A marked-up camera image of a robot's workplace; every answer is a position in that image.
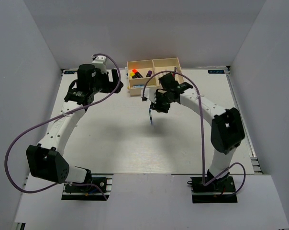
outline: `white table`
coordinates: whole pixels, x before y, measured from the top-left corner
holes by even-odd
[[[234,107],[225,74],[208,74],[207,70],[183,70],[198,86],[200,93],[225,108]],[[119,94],[88,109],[66,145],[64,157],[76,166],[93,173],[177,173],[200,174],[200,117],[177,103],[168,114],[152,112],[150,125],[149,102],[130,97],[126,71],[121,70],[124,87]],[[63,75],[52,117],[57,115],[77,75]],[[95,95],[95,101],[105,94]],[[211,127],[204,122],[206,169],[211,164],[213,146]],[[254,173],[250,149],[243,140],[232,162],[241,162],[248,174]],[[242,169],[233,167],[233,174]]]
[[[242,176],[235,175],[236,186]],[[108,201],[61,200],[63,185],[23,194],[25,230],[278,230],[288,223],[271,176],[248,175],[238,203],[193,204],[189,176],[115,174]],[[29,177],[26,189],[50,182]]]

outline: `gray wall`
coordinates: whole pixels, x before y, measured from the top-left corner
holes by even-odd
[[[268,0],[231,67],[260,165],[289,222],[289,0]]]
[[[118,64],[179,57],[231,65],[265,0],[24,0],[61,68],[95,52]]]
[[[9,230],[20,193],[4,173],[4,154],[26,128],[50,116],[60,82],[60,69],[22,0],[0,1],[0,230]],[[28,172],[25,150],[42,129],[16,144],[10,172],[22,186]]]

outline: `sticker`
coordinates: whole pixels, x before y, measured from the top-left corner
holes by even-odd
[[[224,74],[224,70],[208,70],[209,74]]]
[[[77,72],[77,70],[65,70],[64,74],[74,74],[76,72]]]

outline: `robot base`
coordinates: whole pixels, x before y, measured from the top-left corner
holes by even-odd
[[[202,177],[191,177],[188,182],[192,187],[192,203],[237,203],[236,195],[229,195],[236,191],[234,180],[231,176],[222,182],[202,184]]]

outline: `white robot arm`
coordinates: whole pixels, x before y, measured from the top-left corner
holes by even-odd
[[[32,176],[58,184],[63,182],[90,183],[90,170],[69,165],[63,158],[66,143],[86,109],[68,115],[66,113],[91,104],[94,101],[94,95],[98,92],[110,93],[115,89],[119,81],[118,73],[115,69],[111,70],[113,81],[110,82],[105,66],[106,61],[106,57],[97,56],[92,64],[79,66],[78,79],[70,84],[60,111],[64,117],[56,120],[38,144],[30,145],[26,151]],[[119,93],[122,86],[121,82],[115,93]]]
[[[197,92],[184,82],[179,84],[171,73],[159,79],[163,89],[146,88],[143,101],[151,101],[150,108],[158,112],[167,113],[170,103],[177,102],[200,114]],[[245,138],[239,111],[235,108],[227,110],[205,97],[201,97],[203,118],[211,126],[211,142],[215,147],[213,160],[207,171],[208,180],[226,170],[231,163],[236,148]],[[229,175],[226,171],[217,179]]]

